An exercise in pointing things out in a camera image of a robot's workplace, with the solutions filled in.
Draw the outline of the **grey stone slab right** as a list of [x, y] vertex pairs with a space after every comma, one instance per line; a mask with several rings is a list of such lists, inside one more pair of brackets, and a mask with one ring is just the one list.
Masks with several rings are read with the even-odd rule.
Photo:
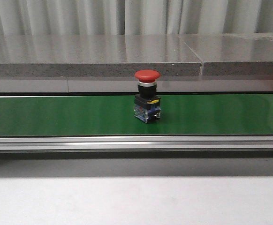
[[273, 33], [180, 35], [202, 61], [204, 76], [273, 77]]

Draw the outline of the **grey pleated curtain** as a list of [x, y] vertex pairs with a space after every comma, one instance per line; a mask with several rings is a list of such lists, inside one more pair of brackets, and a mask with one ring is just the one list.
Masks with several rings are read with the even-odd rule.
[[0, 35], [273, 32], [273, 0], [0, 0]]

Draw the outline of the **green conveyor belt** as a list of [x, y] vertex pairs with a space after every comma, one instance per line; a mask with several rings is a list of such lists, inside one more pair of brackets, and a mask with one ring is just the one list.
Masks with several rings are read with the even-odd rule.
[[273, 94], [163, 95], [161, 118], [134, 96], [0, 97], [0, 136], [273, 135]]

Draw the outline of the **grey stone slab left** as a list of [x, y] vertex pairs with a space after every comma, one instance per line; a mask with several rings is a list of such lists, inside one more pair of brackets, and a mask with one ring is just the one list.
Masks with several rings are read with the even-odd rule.
[[201, 62], [175, 35], [0, 36], [0, 77], [198, 76]]

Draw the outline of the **aluminium conveyor side rail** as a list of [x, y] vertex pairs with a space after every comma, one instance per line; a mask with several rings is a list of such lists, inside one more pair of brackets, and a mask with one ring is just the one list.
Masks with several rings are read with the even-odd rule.
[[273, 150], [273, 135], [0, 137], [0, 153]]

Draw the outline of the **grey stone slab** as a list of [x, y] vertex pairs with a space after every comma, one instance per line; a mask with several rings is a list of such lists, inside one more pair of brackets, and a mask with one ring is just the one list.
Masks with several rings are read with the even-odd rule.
[[175, 35], [0, 36], [0, 77], [198, 76], [201, 62]]
[[273, 77], [273, 33], [180, 35], [202, 61], [204, 76]]

